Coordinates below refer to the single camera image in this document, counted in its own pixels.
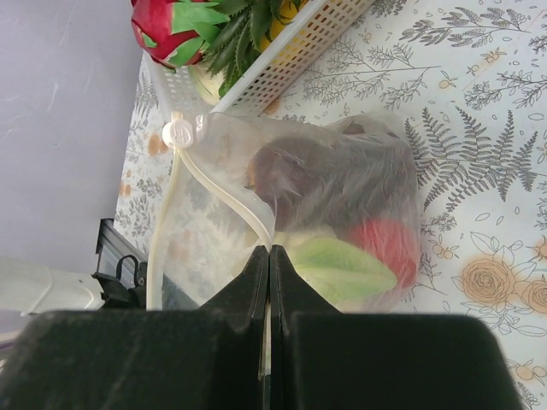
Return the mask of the dark purple grape bunch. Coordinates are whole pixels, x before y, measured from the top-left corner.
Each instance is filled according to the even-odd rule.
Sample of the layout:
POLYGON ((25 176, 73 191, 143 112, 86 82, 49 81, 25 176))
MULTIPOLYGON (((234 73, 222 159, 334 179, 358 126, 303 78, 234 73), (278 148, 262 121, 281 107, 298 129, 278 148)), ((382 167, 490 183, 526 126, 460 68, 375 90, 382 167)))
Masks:
POLYGON ((356 120, 341 127, 333 158, 308 195, 273 204, 277 231, 328 226, 341 235, 381 215, 409 192, 414 162, 409 146, 394 133, 375 132, 356 120))

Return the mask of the red apple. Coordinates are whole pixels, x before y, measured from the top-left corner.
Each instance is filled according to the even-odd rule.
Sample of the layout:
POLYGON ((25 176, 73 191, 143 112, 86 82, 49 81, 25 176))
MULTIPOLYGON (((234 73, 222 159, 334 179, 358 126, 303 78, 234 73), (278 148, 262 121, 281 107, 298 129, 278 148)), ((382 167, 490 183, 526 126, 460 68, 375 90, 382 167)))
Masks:
POLYGON ((369 219, 351 227, 344 240, 389 267, 397 278, 398 288, 415 285, 421 253, 419 235, 414 229, 398 220, 369 219))

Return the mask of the dark mangosteen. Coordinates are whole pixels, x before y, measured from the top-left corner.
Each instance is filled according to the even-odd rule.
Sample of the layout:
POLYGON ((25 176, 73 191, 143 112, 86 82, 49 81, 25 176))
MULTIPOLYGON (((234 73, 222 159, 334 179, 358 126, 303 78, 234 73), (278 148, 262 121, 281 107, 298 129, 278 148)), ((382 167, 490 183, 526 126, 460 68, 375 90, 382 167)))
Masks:
POLYGON ((270 204, 308 195, 333 158, 332 147, 305 137, 275 139, 247 166, 245 187, 270 204))

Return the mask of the clear zip top bag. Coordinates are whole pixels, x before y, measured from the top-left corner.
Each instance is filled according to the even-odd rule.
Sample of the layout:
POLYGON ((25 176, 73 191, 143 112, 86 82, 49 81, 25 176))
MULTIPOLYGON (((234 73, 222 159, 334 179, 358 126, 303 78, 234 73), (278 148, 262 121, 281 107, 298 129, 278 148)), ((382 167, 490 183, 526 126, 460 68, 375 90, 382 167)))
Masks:
POLYGON ((417 167, 388 126, 174 114, 162 138, 174 161, 149 252, 150 309, 204 305, 277 245, 344 312, 386 311, 416 285, 417 167))

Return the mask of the white green cauliflower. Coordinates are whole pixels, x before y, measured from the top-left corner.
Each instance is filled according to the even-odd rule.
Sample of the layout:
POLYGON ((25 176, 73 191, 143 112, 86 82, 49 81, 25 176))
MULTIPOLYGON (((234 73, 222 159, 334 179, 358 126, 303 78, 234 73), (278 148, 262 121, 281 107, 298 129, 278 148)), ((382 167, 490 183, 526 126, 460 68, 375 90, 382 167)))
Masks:
POLYGON ((381 310, 382 299, 397 286, 387 265, 329 228, 279 232, 273 242, 284 247, 296 273, 342 312, 381 310))

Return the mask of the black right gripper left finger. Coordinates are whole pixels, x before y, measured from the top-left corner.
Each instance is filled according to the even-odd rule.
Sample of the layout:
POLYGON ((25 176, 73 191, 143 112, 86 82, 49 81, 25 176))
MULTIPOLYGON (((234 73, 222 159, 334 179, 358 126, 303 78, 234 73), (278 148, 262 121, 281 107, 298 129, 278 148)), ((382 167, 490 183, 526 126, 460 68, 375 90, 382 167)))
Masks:
POLYGON ((4 409, 261 409, 269 255, 194 310, 40 314, 1 373, 4 409))

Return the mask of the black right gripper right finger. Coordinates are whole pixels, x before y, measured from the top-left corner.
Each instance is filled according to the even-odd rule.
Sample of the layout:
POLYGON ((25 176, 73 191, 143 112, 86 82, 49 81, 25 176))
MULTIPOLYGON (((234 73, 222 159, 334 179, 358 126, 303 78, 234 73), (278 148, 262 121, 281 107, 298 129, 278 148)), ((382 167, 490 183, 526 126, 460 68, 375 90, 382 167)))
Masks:
POLYGON ((518 409, 496 338, 476 318, 341 313, 269 256, 273 409, 518 409))

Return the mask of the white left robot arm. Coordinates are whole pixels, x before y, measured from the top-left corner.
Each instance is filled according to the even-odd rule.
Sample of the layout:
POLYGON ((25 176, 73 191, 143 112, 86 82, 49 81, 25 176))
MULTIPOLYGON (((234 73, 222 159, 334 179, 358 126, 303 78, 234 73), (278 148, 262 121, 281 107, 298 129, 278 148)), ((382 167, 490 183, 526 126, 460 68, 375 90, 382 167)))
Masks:
POLYGON ((34 316, 57 310, 144 308, 147 264, 120 258, 112 274, 70 273, 1 260, 1 361, 34 316))

